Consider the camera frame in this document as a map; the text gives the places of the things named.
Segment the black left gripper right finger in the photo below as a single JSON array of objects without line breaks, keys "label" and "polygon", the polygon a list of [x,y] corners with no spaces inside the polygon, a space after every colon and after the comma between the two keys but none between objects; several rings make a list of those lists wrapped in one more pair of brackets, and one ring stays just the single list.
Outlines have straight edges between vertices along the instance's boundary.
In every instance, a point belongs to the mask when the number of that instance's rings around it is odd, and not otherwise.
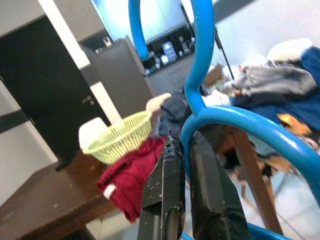
[{"label": "black left gripper right finger", "polygon": [[190,147],[192,234],[196,240],[249,240],[235,185],[208,140],[196,132]]}]

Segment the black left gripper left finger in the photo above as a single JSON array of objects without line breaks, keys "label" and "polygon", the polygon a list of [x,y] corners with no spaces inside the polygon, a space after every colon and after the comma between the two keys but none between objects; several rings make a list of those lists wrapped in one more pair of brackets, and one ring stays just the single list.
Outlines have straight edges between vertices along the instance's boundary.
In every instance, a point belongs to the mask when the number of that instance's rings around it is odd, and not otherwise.
[{"label": "black left gripper left finger", "polygon": [[168,135],[143,188],[137,239],[180,240],[185,208],[185,170],[180,141]]}]

